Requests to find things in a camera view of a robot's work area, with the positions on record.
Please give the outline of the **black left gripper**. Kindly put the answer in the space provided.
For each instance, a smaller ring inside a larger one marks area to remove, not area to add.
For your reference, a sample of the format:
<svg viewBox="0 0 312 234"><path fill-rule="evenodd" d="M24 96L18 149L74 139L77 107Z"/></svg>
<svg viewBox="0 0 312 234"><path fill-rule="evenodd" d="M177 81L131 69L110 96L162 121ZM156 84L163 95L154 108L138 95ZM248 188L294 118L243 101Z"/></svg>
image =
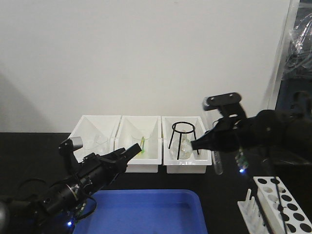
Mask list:
<svg viewBox="0 0 312 234"><path fill-rule="evenodd" d="M94 153L86 156L82 162L73 157L75 183L73 194L92 195L101 188L112 184L119 174L126 171L127 163L142 151L138 143L130 148L119 148L106 155Z"/></svg>

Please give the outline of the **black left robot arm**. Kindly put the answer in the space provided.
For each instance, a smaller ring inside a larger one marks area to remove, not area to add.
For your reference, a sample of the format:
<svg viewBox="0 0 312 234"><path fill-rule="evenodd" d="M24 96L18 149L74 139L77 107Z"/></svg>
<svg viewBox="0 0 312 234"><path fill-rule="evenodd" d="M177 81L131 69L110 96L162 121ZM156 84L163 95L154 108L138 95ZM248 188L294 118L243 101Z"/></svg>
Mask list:
<svg viewBox="0 0 312 234"><path fill-rule="evenodd" d="M1 196L0 231L4 233L15 221L39 226L62 211L71 211L126 172L128 162L141 152L139 144L119 148L106 155L91 153L78 162L74 151L83 147L72 138L63 141L59 154L64 159L69 177L60 180L37 196L24 200Z"/></svg>

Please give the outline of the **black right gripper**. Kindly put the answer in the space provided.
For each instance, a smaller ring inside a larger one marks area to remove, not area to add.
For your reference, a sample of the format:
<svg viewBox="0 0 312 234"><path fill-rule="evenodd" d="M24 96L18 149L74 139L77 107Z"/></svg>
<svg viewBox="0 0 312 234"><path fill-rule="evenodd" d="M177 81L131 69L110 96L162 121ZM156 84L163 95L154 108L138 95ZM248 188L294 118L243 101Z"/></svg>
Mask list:
<svg viewBox="0 0 312 234"><path fill-rule="evenodd" d="M255 117L244 119L224 117L217 120L214 127L203 136L191 142L193 150L234 152L258 145L254 132Z"/></svg>

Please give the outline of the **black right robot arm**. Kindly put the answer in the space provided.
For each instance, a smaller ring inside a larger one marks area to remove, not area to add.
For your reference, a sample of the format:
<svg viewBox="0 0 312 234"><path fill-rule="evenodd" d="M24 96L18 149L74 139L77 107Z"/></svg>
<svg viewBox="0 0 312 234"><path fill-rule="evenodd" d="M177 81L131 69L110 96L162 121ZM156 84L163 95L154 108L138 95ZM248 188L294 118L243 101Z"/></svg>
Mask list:
<svg viewBox="0 0 312 234"><path fill-rule="evenodd" d="M204 98L204 111L218 110L222 115L214 128L191 141L193 150L234 152L257 146L276 146L312 159L312 97L306 91L293 95L288 112L265 109L247 117L239 93L231 92Z"/></svg>

